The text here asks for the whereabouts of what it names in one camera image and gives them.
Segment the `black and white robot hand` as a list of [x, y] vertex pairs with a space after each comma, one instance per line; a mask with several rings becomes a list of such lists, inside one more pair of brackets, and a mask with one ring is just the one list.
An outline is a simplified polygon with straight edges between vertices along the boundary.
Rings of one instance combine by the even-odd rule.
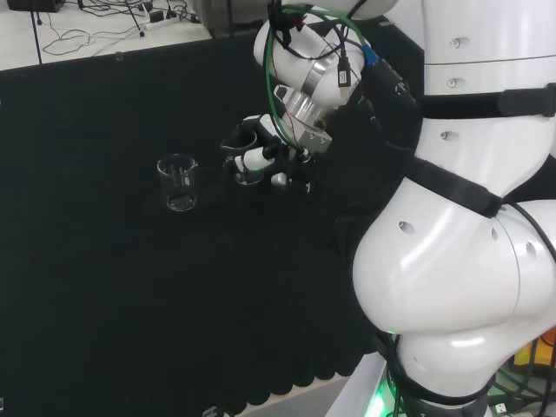
[[300, 145], [288, 144], [269, 114], [244, 118], [221, 143], [224, 166], [242, 186], [265, 180], [288, 192], [307, 195], [312, 190], [314, 158]]

